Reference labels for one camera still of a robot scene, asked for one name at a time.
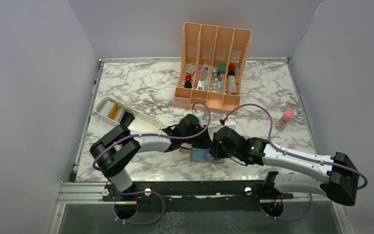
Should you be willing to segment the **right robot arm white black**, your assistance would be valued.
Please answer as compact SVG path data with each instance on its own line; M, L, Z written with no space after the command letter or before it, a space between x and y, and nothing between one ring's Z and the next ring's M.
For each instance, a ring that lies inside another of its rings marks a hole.
M349 157L300 154L278 147L266 139L244 138L235 130L223 127L213 135L209 153L215 158L235 157L245 165L281 167L289 173L270 172L262 184L262 194L309 193L324 195L333 202L354 206L359 176Z

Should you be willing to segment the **brown leather card holder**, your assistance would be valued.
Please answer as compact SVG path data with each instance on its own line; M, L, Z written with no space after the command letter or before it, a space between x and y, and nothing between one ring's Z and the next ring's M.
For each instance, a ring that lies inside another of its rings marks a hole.
M179 152L189 155L190 162L224 164L224 159L214 158L208 153L209 149L179 149Z

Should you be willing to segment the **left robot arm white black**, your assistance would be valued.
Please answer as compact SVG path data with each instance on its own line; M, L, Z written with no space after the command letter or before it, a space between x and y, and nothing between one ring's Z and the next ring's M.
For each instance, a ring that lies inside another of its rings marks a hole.
M115 194L121 200L128 200L134 188L125 167L132 158L137 153L172 152L183 144L198 149L209 149L212 144L208 127L193 114L153 133L131 131L125 125L117 125L90 147L90 154L94 167L115 186Z

